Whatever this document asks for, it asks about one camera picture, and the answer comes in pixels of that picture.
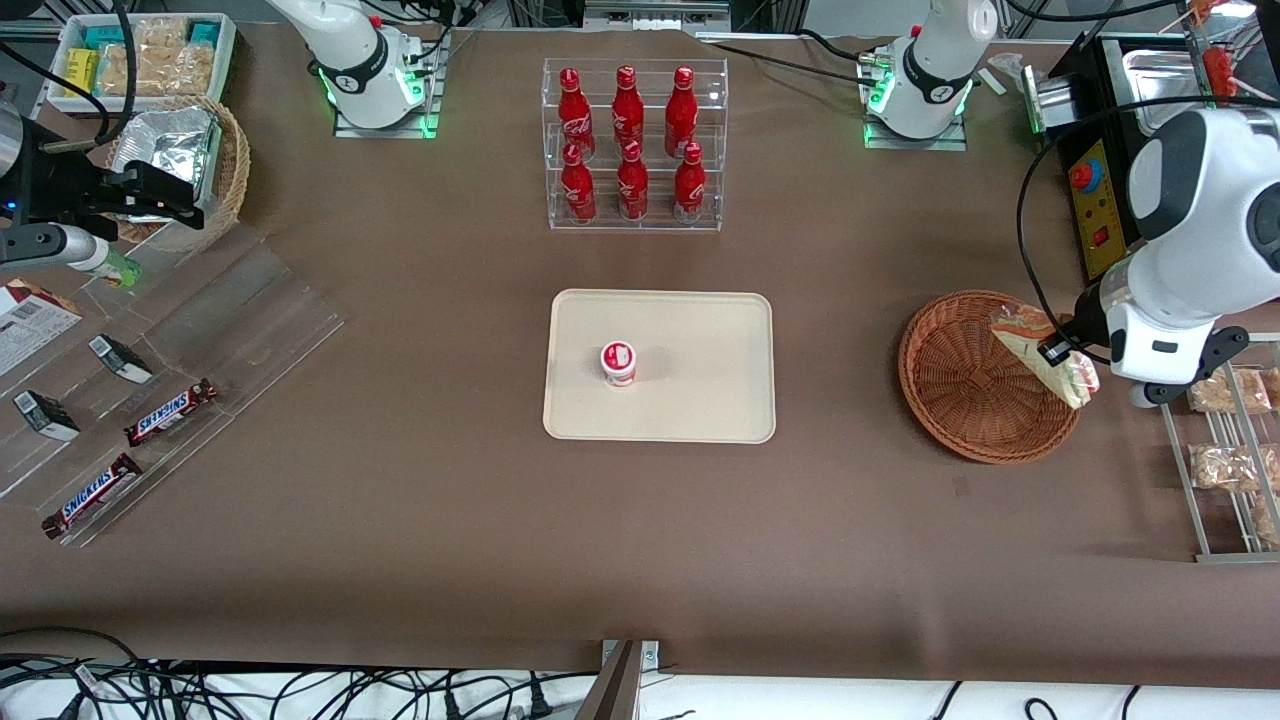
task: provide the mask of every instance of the brown table surface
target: brown table surface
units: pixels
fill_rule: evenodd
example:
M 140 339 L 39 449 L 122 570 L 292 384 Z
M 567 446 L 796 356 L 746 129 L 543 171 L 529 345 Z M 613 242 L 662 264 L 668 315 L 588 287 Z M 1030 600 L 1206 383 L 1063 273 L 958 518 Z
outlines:
M 347 325 L 88 548 L 0 507 L 4 626 L 92 626 L 148 657 L 590 667 L 600 638 L 644 637 L 687 673 L 1280 687 L 1280 568 L 1190 562 L 1162 425 L 1125 382 L 1012 468 L 943 450 L 900 398 L 915 309 L 1030 297 L 1016 91 L 974 92 L 968 152 L 868 151 L 847 83 L 730 55 L 723 232 L 564 234 L 545 218 L 543 58 L 721 51 L 485 32 L 449 67 L 436 140 L 353 141 L 329 136 L 292 28 L 243 35 L 243 218 Z M 813 44 L 751 47 L 851 72 Z M 1028 232 L 1069 309 L 1062 187 L 1056 167 L 1037 178 Z M 764 295 L 777 434 L 548 437 L 550 301 L 571 287 Z

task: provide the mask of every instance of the red and white cup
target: red and white cup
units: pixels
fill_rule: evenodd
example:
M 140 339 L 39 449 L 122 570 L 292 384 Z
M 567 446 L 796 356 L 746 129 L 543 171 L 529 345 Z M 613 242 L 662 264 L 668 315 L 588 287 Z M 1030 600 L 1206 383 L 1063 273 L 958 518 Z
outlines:
M 621 340 L 605 345 L 600 350 L 600 368 L 611 386 L 627 387 L 636 379 L 635 348 Z

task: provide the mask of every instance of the coca-cola bottle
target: coca-cola bottle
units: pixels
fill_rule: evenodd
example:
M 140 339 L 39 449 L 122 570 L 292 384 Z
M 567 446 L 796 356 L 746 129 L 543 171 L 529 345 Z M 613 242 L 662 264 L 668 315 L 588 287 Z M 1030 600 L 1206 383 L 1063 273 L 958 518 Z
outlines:
M 703 146 L 696 141 L 685 146 L 685 160 L 676 170 L 676 222 L 691 225 L 703 211 L 703 186 L 707 184 L 707 170 L 703 169 Z
M 694 138 L 698 127 L 698 99 L 694 97 L 694 70 L 687 65 L 676 68 L 676 87 L 667 100 L 667 155 L 680 158 L 685 145 Z
M 618 91 L 613 96 L 613 135 L 618 147 L 635 140 L 644 145 L 644 101 L 636 91 L 636 70 L 631 65 L 618 68 Z
M 591 135 L 591 104 L 582 95 L 582 85 L 577 70 L 561 70 L 561 127 L 564 128 L 564 142 L 576 145 L 582 151 L 582 160 L 590 160 L 595 154 L 595 136 Z
M 649 211 L 649 168 L 640 160 L 640 142 L 631 140 L 622 146 L 618 165 L 618 213 L 627 220 L 639 220 Z
M 591 222 L 595 218 L 595 183 L 591 182 L 591 170 L 582 164 L 582 149 L 577 145 L 564 146 L 561 184 L 564 186 L 568 219 L 579 225 Z

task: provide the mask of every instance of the aluminum foil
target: aluminum foil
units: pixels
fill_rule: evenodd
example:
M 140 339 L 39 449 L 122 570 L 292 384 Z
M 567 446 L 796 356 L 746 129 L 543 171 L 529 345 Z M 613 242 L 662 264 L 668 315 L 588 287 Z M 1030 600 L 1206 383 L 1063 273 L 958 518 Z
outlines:
M 220 141 L 218 117 L 204 108 L 140 113 L 124 126 L 111 169 L 122 172 L 131 160 L 150 163 L 195 186 L 198 202 L 212 192 Z M 122 215 L 120 219 L 131 223 L 170 222 L 157 215 Z

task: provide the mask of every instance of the beige tray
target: beige tray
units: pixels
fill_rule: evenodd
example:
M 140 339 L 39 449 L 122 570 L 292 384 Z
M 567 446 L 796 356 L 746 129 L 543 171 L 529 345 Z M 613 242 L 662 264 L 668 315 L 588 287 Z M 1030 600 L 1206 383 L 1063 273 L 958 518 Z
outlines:
M 604 380 L 600 348 L 636 350 Z M 566 290 L 552 302 L 543 427 L 559 439 L 762 443 L 773 436 L 773 311 L 744 292 Z

